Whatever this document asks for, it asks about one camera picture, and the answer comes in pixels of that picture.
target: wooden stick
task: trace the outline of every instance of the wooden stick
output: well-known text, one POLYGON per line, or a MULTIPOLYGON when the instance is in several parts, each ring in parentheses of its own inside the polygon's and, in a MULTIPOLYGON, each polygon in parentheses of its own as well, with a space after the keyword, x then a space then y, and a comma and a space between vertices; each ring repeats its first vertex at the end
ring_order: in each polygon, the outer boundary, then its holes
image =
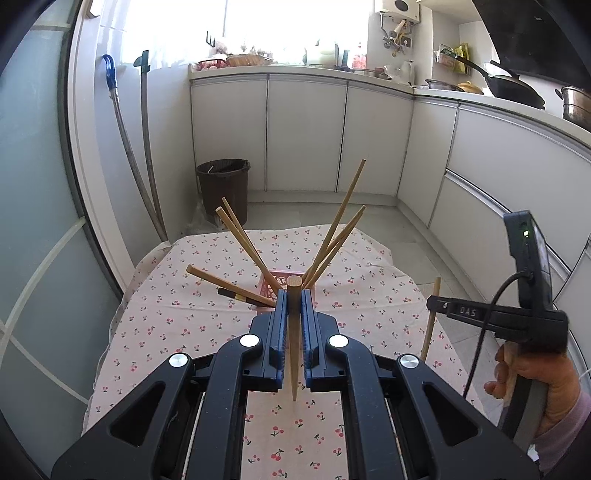
POLYGON ((350 227, 351 225, 353 225, 353 228, 355 228, 355 225, 357 225, 357 222, 359 221, 359 219, 361 218, 361 216, 363 215, 363 211, 365 210, 365 205, 363 205, 359 210, 357 210, 357 213, 355 214, 355 216, 349 221, 349 223, 347 223, 347 225, 345 225, 345 227, 339 232, 339 234, 333 238, 332 242, 330 243, 328 250, 326 251, 326 253, 330 253, 332 251, 332 249, 335 247, 335 245, 337 243, 340 242, 340 240, 344 237, 349 235, 347 233, 347 228, 350 227))
MULTIPOLYGON (((361 214, 363 214, 363 210, 365 210, 365 205, 363 205, 359 209, 359 212, 361 212, 361 214)), ((357 220, 359 220, 361 218, 361 215, 359 215, 359 216, 355 215, 355 217, 357 217, 357 220)), ((320 276, 324 273, 324 271, 326 270, 326 267, 329 266, 331 260, 335 257, 337 252, 343 246, 343 244, 345 243, 345 240, 347 240, 347 237, 353 231, 353 228, 355 228, 355 225, 357 224, 357 220, 355 222, 351 221, 347 224, 347 226, 343 230, 345 233, 342 235, 342 238, 333 247, 333 249, 330 251, 330 253, 326 256, 326 258, 324 259, 324 263, 322 263, 322 265, 319 266, 318 270, 316 270, 316 272, 311 274, 310 279, 302 287, 303 289, 311 288, 312 285, 314 285, 314 283, 316 283, 316 280, 318 280, 320 278, 320 276)))
POLYGON ((349 203, 349 199, 351 198, 351 194, 353 193, 353 190, 355 189, 355 185, 357 185, 357 180, 359 180, 359 176, 361 175, 361 170, 363 170, 364 165, 365 165, 365 159, 363 158, 361 160, 361 163, 359 164, 359 168, 357 169, 357 172, 355 173, 355 177, 353 177, 353 180, 351 180, 351 184, 349 185, 349 190, 347 190, 347 194, 345 195, 343 202, 340 204, 339 210, 336 212, 335 219, 333 220, 333 222, 329 228, 329 231, 326 232, 326 236, 324 237, 324 241, 322 242, 322 245, 320 246, 320 249, 318 250, 318 253, 316 254, 316 258, 314 259, 314 263, 312 263, 311 267, 308 270, 306 270, 306 273, 302 277, 302 280, 304 281, 304 283, 306 283, 306 281, 310 278, 310 275, 314 274, 314 271, 318 268, 318 265, 320 265, 320 262, 322 262, 322 259, 330 252, 330 250, 329 250, 330 241, 332 240, 332 236, 335 234, 335 230, 336 230, 337 225, 340 222, 340 218, 343 216, 343 213, 345 212, 345 208, 347 207, 347 204, 349 203))
POLYGON ((301 316, 301 277, 287 277, 287 333, 290 351, 291 396, 297 399, 297 380, 300 372, 300 316, 301 316))
MULTIPOLYGON (((441 277, 435 279, 433 284, 433 295, 439 296, 439 290, 441 289, 441 277)), ((429 346, 431 345, 431 337, 433 335, 433 326, 435 325, 435 312, 429 312, 429 320, 427 321, 427 331, 425 332, 425 339, 423 340, 423 348, 421 349, 421 360, 424 362, 427 360, 427 353, 429 352, 429 346)))
POLYGON ((191 275, 195 275, 196 277, 207 280, 208 282, 211 282, 214 285, 217 285, 218 287, 225 288, 225 289, 230 290, 234 293, 237 293, 238 295, 242 295, 243 297, 246 297, 248 299, 253 299, 253 300, 259 301, 261 303, 264 303, 268 307, 275 308, 277 306, 277 302, 275 302, 275 300, 268 299, 266 297, 263 297, 262 295, 259 295, 258 293, 253 293, 253 292, 246 290, 242 287, 238 287, 237 285, 233 285, 226 280, 216 277, 215 275, 205 272, 203 270, 199 270, 198 268, 196 268, 192 265, 189 265, 187 267, 187 273, 190 273, 191 275))
POLYGON ((230 218, 232 219, 232 222, 234 223, 234 225, 236 225, 236 228, 238 229, 238 231, 242 234, 242 237, 244 238, 244 240, 246 240, 248 242, 248 244, 252 247, 252 249, 255 251, 257 257, 259 258, 259 260, 262 262, 262 258, 261 256, 258 254, 258 252, 256 251, 255 246, 252 244, 251 239, 248 237, 248 235, 246 234, 246 232, 244 231, 244 228, 242 228, 242 225, 240 225, 240 222, 238 221, 238 217, 236 217, 236 215, 234 214, 234 211, 232 210, 232 207, 230 207, 230 204, 228 203, 228 201, 226 200, 226 197, 222 197, 222 202, 224 204, 224 207, 226 207, 226 210, 228 211, 228 215, 230 216, 230 218))
POLYGON ((228 230, 230 230, 233 233, 233 235, 236 237, 236 240, 238 240, 238 243, 240 243, 242 245, 242 248, 244 249, 244 251, 248 254, 249 257, 252 258, 252 261, 254 263, 256 263, 256 266, 261 270, 263 277, 265 277, 265 280, 267 281, 269 286, 273 289, 273 291, 275 292, 275 295, 277 295, 279 293, 279 289, 281 288, 281 285, 279 285, 279 282, 277 281, 277 279, 271 274, 271 272, 269 272, 269 269, 262 262, 262 260, 260 259, 260 257, 256 253, 256 251, 254 250, 254 248, 252 248, 248 244, 246 239, 242 237, 242 234, 238 231, 238 228, 230 220, 230 217, 228 216, 228 214, 224 211, 224 209, 222 207, 217 207, 216 213, 222 219, 222 222, 224 223, 224 225, 226 225, 226 228, 228 230))

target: cherry print fabric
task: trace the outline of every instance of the cherry print fabric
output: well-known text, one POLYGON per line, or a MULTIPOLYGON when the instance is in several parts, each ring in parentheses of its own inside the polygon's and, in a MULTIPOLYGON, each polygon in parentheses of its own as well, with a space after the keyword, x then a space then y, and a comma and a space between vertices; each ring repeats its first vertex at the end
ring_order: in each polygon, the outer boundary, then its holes
MULTIPOLYGON (((305 271, 329 225, 289 230, 251 230, 249 237, 270 270, 305 271)), ((172 249, 152 252, 137 275, 95 384, 87 427, 174 352, 192 357, 216 352, 248 332, 256 312, 217 294, 216 286, 188 275, 188 264, 256 291, 260 272, 231 233, 188 236, 172 249)), ((418 355, 428 318, 412 278, 392 264, 390 251, 353 230, 316 283, 316 310, 336 318, 340 331, 378 355, 418 355)), ((427 358, 461 391, 467 375, 436 322, 427 358)), ((244 480, 305 478, 347 480, 343 419, 338 393, 311 393, 300 371, 298 399, 286 388, 248 397, 243 439, 244 480)), ((469 400, 482 411, 474 390, 469 400)))

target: glass door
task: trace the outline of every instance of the glass door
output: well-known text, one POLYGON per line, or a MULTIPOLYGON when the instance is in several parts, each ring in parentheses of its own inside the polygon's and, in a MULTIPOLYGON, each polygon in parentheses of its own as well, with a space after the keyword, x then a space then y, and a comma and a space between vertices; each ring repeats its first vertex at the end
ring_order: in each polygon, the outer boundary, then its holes
POLYGON ((52 4, 0 76, 0 458, 14 434, 48 476, 82 432, 121 299, 69 180, 64 66, 79 5, 52 4))

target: brown trash can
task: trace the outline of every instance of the brown trash can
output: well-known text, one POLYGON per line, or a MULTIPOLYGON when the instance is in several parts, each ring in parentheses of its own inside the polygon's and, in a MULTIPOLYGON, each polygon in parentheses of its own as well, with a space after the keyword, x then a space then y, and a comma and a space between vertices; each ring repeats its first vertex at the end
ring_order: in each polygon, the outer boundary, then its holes
POLYGON ((203 206, 212 223, 216 222, 216 208, 223 207, 222 197, 226 197, 240 224, 246 223, 250 169, 250 162, 241 158, 222 158, 197 166, 203 206))

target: kitchen cabinet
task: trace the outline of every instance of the kitchen cabinet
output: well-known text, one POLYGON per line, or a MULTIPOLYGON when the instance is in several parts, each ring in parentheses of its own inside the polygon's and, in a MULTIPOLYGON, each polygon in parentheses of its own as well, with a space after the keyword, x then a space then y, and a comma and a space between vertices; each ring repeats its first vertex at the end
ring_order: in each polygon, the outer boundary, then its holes
POLYGON ((337 191, 346 192, 362 158, 358 193, 395 196, 408 139, 413 101, 378 87, 349 85, 337 191))
POLYGON ((398 198, 429 225, 452 145, 457 103, 415 100, 398 198))
POLYGON ((266 75, 202 80, 191 87, 196 164, 244 158, 248 189, 265 189, 266 75))
POLYGON ((269 76, 267 190, 335 191, 346 91, 339 79, 269 76))
POLYGON ((554 301, 569 316, 570 329, 583 356, 591 359, 591 321, 589 286, 591 285, 591 242, 587 242, 573 273, 554 301))
POLYGON ((511 211, 531 210, 573 268, 591 232, 591 154, 541 125, 461 106, 449 169, 511 211))
MULTIPOLYGON (((502 214, 477 190, 447 174, 429 229, 486 301, 515 273, 502 214)), ((499 304, 518 306, 516 284, 507 288, 499 304)))

